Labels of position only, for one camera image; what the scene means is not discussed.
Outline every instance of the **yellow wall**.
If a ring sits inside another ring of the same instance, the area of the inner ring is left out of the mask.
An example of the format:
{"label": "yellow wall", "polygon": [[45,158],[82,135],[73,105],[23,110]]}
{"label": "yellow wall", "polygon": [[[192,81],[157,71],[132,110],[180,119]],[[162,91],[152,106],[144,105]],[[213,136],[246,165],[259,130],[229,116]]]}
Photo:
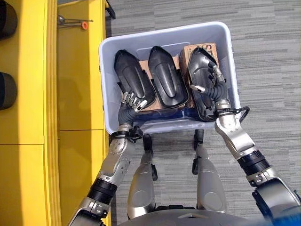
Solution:
{"label": "yellow wall", "polygon": [[65,17],[94,22],[88,31],[60,30],[58,48],[56,0],[6,1],[18,27],[0,40],[0,71],[12,75],[18,94],[0,111],[0,225],[59,226],[61,216],[65,225],[106,155],[97,52],[105,1],[61,6]]}

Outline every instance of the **white plastic bin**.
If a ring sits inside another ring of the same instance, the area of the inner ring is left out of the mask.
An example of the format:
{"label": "white plastic bin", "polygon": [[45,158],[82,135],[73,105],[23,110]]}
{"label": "white plastic bin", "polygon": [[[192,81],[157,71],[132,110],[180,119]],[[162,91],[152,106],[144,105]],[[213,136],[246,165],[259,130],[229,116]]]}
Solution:
{"label": "white plastic bin", "polygon": [[[105,39],[99,46],[105,127],[111,134],[117,131],[121,90],[114,71],[114,57],[119,49],[126,49],[139,60],[148,60],[153,46],[162,46],[172,56],[179,55],[184,46],[215,42],[220,69],[227,79],[232,107],[240,108],[235,65],[229,28],[221,22],[193,24],[164,30],[122,35]],[[140,125],[144,133],[161,133],[184,129],[212,128],[214,122],[189,119],[146,121]]]}

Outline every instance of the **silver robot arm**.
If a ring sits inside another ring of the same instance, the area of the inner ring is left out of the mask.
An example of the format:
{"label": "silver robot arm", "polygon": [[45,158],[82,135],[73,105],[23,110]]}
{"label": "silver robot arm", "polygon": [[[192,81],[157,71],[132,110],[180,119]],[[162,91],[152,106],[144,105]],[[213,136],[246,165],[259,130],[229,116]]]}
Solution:
{"label": "silver robot arm", "polygon": [[131,155],[135,151],[135,139],[142,137],[139,129],[133,128],[133,121],[137,113],[146,106],[147,101],[138,101],[133,97],[133,94],[128,93],[123,95],[119,110],[120,127],[112,134],[113,141],[109,153],[69,226],[102,226],[101,219],[107,217],[110,202],[127,172]]}
{"label": "silver robot arm", "polygon": [[243,118],[231,109],[223,75],[216,65],[212,69],[217,81],[215,88],[209,90],[197,85],[191,88],[214,99],[217,110],[215,130],[245,171],[250,185],[256,187],[252,195],[258,208],[265,217],[275,219],[294,207],[300,207],[300,197],[266,161],[255,142],[240,126]]}

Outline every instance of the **cardboard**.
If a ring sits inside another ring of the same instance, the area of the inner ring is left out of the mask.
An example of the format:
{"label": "cardboard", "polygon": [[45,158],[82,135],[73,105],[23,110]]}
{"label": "cardboard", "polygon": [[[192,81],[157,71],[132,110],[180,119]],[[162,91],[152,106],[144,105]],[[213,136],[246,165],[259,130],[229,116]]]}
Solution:
{"label": "cardboard", "polygon": [[189,75],[187,68],[188,68],[188,63],[189,63],[191,54],[192,54],[193,50],[197,47],[206,49],[207,52],[213,56],[213,58],[217,62],[217,65],[219,66],[215,43],[203,43],[203,44],[197,44],[197,45],[189,45],[189,46],[185,46],[184,49],[181,51],[180,57],[179,57],[179,62],[180,62],[180,68],[181,68],[181,71],[183,74],[183,78],[184,78],[186,86],[188,87],[188,92],[189,92],[189,100],[186,103],[186,106],[188,108],[194,107],[194,101],[192,98],[191,89],[189,88],[191,79],[190,79],[190,75]]}
{"label": "cardboard", "polygon": [[[173,60],[174,60],[174,65],[175,65],[176,69],[179,69],[180,66],[179,66],[178,55],[174,56]],[[151,75],[150,70],[149,70],[148,60],[143,60],[143,61],[140,61],[139,63],[140,63],[140,66],[141,66],[142,70],[145,70],[147,76],[151,80],[152,75]],[[184,107],[184,105],[181,105],[181,106],[178,107],[178,109],[182,109],[183,107]],[[162,105],[159,102],[158,97],[156,97],[156,100],[154,101],[154,103],[152,103],[152,105],[148,106],[147,108],[142,109],[141,112],[155,111],[155,110],[160,110],[160,109],[165,109],[165,108],[162,107]]]}

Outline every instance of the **gray carpet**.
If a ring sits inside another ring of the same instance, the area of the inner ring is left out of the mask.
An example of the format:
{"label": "gray carpet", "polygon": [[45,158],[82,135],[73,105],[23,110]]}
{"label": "gray carpet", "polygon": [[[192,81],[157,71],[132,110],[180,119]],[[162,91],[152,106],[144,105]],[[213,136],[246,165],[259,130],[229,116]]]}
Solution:
{"label": "gray carpet", "polygon": [[[230,28],[242,106],[251,112],[243,128],[268,161],[294,189],[300,173],[301,2],[288,0],[110,0],[116,20],[107,19],[110,36],[153,31],[209,21]],[[153,135],[157,205],[196,205],[197,177],[191,173],[193,131]],[[228,213],[246,218],[261,214],[253,189],[223,140],[205,131],[205,145],[222,177]],[[127,220],[127,195],[143,153],[137,143],[128,174],[116,193],[113,225]]]}

